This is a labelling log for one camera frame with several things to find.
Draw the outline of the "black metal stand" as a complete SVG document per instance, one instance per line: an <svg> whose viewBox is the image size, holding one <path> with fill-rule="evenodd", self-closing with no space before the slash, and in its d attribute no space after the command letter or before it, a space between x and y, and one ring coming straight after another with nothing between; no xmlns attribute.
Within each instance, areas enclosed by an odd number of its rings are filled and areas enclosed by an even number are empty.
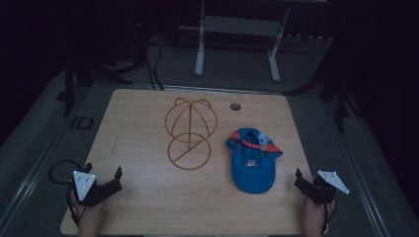
<svg viewBox="0 0 419 237"><path fill-rule="evenodd" d="M64 90L59 92L55 98L57 101L65 103L63 113L65 118L69 116L74 106L74 77L77 77L82 85L91 86L93 84L91 71L99 72L111 81L120 84L131 84L130 81L123 79L116 72L107 69L86 55L74 54L69 56L64 64Z"/></svg>
<svg viewBox="0 0 419 237"><path fill-rule="evenodd" d="M347 96L349 74L346 66L320 65L309 82L296 89L284 92L284 95L297 96L319 85L323 86L319 93L321 102L331 103L336 100L334 123L340 132L344 132L343 120L349 115L346 105L349 105L352 109L355 108Z"/></svg>

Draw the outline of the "person's left hand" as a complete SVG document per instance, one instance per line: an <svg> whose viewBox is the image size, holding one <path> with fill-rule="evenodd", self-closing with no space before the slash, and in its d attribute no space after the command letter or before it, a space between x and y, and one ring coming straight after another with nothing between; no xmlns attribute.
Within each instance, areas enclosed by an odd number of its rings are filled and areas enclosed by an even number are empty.
<svg viewBox="0 0 419 237"><path fill-rule="evenodd" d="M76 212L78 224L100 224L103 217L105 203L102 201L94 206L85 206L78 203L76 195L71 195L71 204Z"/></svg>

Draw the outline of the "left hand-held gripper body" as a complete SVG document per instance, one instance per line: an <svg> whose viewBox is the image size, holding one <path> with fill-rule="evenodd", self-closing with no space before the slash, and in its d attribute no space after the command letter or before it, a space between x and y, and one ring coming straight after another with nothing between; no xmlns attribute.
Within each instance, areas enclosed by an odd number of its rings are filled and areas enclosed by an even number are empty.
<svg viewBox="0 0 419 237"><path fill-rule="evenodd" d="M94 174L80 171L73 172L73 181L77 201L85 206L99 204L122 189L121 182L115 178L104 185L98 185Z"/></svg>

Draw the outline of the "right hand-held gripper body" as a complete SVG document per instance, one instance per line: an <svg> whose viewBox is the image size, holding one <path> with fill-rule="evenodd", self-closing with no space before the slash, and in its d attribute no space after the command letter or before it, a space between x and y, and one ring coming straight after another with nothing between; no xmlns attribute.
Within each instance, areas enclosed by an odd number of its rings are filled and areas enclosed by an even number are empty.
<svg viewBox="0 0 419 237"><path fill-rule="evenodd" d="M294 181L294 185L308 198L311 198L315 204L330 203L334 200L336 191L349 194L350 190L346 187L336 172L326 172L319 170L317 176L324 180L323 186L318 187L313 182L305 178L301 182Z"/></svg>

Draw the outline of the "black rectangular floor bracket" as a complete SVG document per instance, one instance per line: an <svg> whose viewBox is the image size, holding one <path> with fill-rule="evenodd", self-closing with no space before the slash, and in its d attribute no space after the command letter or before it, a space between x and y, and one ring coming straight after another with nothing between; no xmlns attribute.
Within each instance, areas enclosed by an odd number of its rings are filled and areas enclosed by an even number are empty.
<svg viewBox="0 0 419 237"><path fill-rule="evenodd" d="M70 128L71 129L90 129L93 126L94 120L86 117L76 117Z"/></svg>

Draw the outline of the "person's right hand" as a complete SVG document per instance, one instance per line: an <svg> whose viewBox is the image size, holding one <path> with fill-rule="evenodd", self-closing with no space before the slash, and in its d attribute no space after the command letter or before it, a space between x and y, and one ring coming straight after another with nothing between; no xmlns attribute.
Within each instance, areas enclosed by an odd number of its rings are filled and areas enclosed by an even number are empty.
<svg viewBox="0 0 419 237"><path fill-rule="evenodd" d="M336 200L330 203L315 204L309 197L304 199L303 227L323 229L323 226L332 218L336 209Z"/></svg>

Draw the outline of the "metal floor rail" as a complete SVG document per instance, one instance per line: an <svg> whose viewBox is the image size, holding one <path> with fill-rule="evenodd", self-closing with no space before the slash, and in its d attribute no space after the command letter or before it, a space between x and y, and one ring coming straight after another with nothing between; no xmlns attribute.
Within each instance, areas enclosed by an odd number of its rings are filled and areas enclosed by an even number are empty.
<svg viewBox="0 0 419 237"><path fill-rule="evenodd" d="M339 140L340 145L344 150L345 162L347 163L349 173L355 184L355 189L361 199L361 203L364 207L364 210L367 214L367 217L376 237L390 237L389 231L385 226L382 216L377 208L377 202L375 198L372 196L372 193L366 183L366 180L362 175L360 167L355 158L355 153L353 152L346 135L336 127L333 117L326 110L326 108L323 108L323 110L326 113L328 121L333 125L333 130Z"/></svg>
<svg viewBox="0 0 419 237"><path fill-rule="evenodd" d="M64 237L63 187L47 170L67 125L25 123L0 148L0 237Z"/></svg>

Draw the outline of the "blue cap with orange trim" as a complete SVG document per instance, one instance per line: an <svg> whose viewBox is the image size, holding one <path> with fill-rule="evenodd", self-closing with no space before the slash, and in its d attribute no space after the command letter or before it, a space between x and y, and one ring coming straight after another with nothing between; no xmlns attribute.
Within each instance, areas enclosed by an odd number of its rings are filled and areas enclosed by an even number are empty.
<svg viewBox="0 0 419 237"><path fill-rule="evenodd" d="M276 159L283 151L256 128L239 128L225 141L231 151L231 176L247 194L263 194L276 180Z"/></svg>

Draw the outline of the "white metal desk frame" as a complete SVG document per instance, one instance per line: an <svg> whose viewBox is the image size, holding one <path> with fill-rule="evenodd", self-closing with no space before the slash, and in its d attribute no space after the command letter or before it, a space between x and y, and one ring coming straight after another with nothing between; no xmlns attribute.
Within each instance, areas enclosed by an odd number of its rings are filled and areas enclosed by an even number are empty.
<svg viewBox="0 0 419 237"><path fill-rule="evenodd" d="M195 75L200 77L204 74L206 56L206 33L221 33L229 35L241 35L251 37L268 37L274 40L273 45L267 50L268 65L272 81L281 81L281 72L277 62L277 54L282 39L285 35L287 23L292 12L298 4L302 6L310 4L326 4L326 0L256 0L259 3L278 4L282 11L279 20L263 20L261 18L232 17L214 15L208 12L208 3L214 0L197 0L199 5L198 48L195 63Z"/></svg>

